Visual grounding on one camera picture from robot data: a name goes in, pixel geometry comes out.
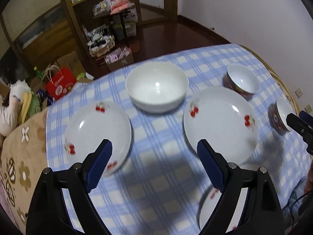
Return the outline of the red paper gift bag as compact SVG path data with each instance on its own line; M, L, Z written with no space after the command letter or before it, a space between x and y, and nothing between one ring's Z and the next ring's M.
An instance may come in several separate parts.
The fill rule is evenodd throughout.
M54 100L59 100L71 92L77 80L68 67L49 65L43 73L43 79L47 78L45 89Z

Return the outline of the blue white plaid cloth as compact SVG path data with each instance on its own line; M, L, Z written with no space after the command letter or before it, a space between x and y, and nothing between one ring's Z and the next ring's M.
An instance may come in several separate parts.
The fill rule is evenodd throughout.
M301 137L277 134L268 119L268 107L283 92L265 64L245 48L218 45L159 57L181 67L189 78L187 97L212 85L221 85L227 66L240 63L256 75L260 91L251 99L258 121L257 148L248 163L268 169L282 206L307 175L310 155ZM137 109L127 94L125 80L132 67L116 70L78 87L48 108L46 151L48 166L69 167L64 133L74 114L96 100L109 100L124 109L133 129L127 160L91 191L98 214L112 234L198 234L197 212L211 183L183 135L185 106L153 115Z

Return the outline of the large white bowl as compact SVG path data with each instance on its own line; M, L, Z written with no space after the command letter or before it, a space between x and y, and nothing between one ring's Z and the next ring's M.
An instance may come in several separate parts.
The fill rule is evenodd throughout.
M189 79L170 61L146 61L127 76L125 89L139 109L162 114L176 109L186 97Z

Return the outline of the beige floral blanket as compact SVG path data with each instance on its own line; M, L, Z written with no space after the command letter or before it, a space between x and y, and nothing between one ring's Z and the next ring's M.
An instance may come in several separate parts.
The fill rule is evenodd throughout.
M47 111L44 109L17 126L4 139L1 149L1 204L23 234L36 184L47 167Z

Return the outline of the white cherry plate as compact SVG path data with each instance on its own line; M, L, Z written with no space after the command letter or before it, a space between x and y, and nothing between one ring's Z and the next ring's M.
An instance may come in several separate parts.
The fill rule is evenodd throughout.
M247 192L248 192L248 188L241 189L240 197L239 197L235 212L233 214L233 217L231 219L231 222L228 226L227 232L234 230L238 226L242 211L244 209ZM204 203L200 210L200 217L199 217L200 229L202 229L207 223L209 217L213 213L213 210L215 209L220 198L221 198L221 192L218 189L212 188L208 196L204 200Z
M183 114L192 149L205 139L227 162L244 163L258 142L257 117L249 102L225 87L208 87L194 94Z
M103 172L103 176L108 177L123 164L132 141L128 115L111 101L96 101L85 105L69 121L63 137L68 166L83 162L103 139L112 143L112 155Z

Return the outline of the white plush toy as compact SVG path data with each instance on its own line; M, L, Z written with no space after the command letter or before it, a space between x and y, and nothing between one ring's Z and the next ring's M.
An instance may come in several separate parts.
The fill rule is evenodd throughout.
M26 81L17 80L10 86L8 95L8 105L3 105L1 99L1 137L7 137L16 127L19 116L19 110L22 105L22 97L30 88Z

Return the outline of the red patterned bowl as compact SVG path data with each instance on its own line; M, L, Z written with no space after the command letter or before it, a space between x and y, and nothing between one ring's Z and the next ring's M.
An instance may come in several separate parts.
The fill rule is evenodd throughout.
M250 100L261 88L255 73L241 64L230 64L227 67L223 84L247 100Z
M294 113L292 107L282 97L277 97L275 103L268 107L270 125L280 135L289 133L292 129L286 123L287 115Z

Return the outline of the cardboard box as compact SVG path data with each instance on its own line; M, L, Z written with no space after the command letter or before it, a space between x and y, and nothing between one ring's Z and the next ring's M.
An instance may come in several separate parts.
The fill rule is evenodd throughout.
M68 68L75 77L85 74L85 69L78 58L76 51L68 53L60 58L58 58L54 65L57 65L60 69Z

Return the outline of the wooden shelf cabinet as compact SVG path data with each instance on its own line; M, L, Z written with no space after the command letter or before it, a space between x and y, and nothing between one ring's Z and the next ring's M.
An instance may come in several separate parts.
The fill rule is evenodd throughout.
M76 52L83 68L96 78L109 73L104 54L92 56L87 32L107 25L115 48L129 46L133 61L160 55L158 25L177 18L178 0L130 0L138 21L136 35L127 33L128 23L118 15L93 14L103 0L1 0L1 71L8 81L32 80L57 59Z

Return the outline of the wicker basket with items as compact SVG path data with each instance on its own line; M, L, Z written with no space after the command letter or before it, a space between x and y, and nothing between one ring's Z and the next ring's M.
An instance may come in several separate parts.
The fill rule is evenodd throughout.
M89 53L91 57L98 58L115 47L115 37L108 27L99 27L87 33Z

